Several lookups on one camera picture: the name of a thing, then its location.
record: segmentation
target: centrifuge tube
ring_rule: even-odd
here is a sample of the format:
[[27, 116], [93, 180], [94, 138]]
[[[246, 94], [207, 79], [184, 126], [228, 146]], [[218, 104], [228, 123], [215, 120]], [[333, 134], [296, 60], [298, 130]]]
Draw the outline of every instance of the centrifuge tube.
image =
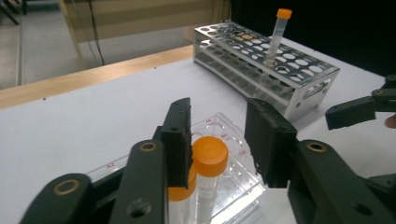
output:
[[195, 191], [196, 172], [192, 165], [189, 171], [187, 188], [168, 188], [169, 223], [187, 224], [190, 219], [190, 197]]
[[264, 63], [268, 66], [275, 65], [275, 57], [277, 50], [279, 49], [280, 40], [282, 39], [283, 33], [285, 32], [286, 24], [288, 23], [288, 19], [291, 17], [291, 10], [280, 8], [277, 11], [277, 19], [274, 28], [274, 32], [271, 38], [270, 47], [267, 52], [267, 56], [265, 57]]
[[218, 198], [219, 176], [227, 166], [228, 148], [217, 137], [201, 137], [192, 145], [192, 158], [197, 172], [195, 222], [210, 223]]

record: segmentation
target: white table surface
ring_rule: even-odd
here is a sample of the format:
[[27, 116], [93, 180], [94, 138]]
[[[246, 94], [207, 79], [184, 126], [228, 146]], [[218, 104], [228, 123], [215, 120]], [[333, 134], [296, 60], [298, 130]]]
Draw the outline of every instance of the white table surface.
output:
[[[312, 49], [282, 42], [341, 68], [324, 101], [293, 125], [299, 140], [331, 145], [363, 177], [396, 173], [396, 131], [390, 113], [349, 128], [328, 131], [324, 113], [367, 96], [384, 78]], [[0, 110], [0, 217], [17, 223], [37, 193], [53, 178], [87, 173], [150, 139], [175, 100], [191, 98], [191, 123], [222, 112], [244, 129], [244, 97], [192, 59], [149, 69], [45, 100]], [[268, 189], [244, 223], [295, 223], [286, 189]]]

